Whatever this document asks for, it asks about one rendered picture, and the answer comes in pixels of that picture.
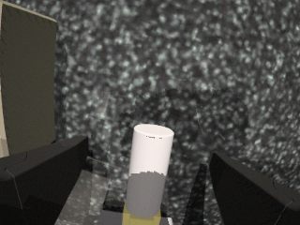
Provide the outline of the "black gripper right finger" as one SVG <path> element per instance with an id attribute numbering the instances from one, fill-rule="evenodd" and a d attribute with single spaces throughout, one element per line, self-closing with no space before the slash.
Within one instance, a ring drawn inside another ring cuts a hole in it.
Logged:
<path id="1" fill-rule="evenodd" d="M 218 151 L 209 172 L 225 225 L 300 225 L 300 192 Z"/>

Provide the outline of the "white rectangular block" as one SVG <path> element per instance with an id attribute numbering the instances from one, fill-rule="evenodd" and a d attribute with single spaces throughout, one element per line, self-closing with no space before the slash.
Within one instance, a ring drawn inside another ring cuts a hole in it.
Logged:
<path id="1" fill-rule="evenodd" d="M 115 213 L 115 211 L 101 210 L 98 215 L 97 225 L 121 225 L 123 222 L 123 213 Z M 173 225 L 171 217 L 161 217 L 158 225 Z"/>

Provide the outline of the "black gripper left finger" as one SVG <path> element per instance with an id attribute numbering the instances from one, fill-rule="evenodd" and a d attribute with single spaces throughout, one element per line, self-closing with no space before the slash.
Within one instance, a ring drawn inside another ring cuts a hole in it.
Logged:
<path id="1" fill-rule="evenodd" d="M 89 136 L 0 158 L 0 225 L 55 225 L 82 175 Z"/>

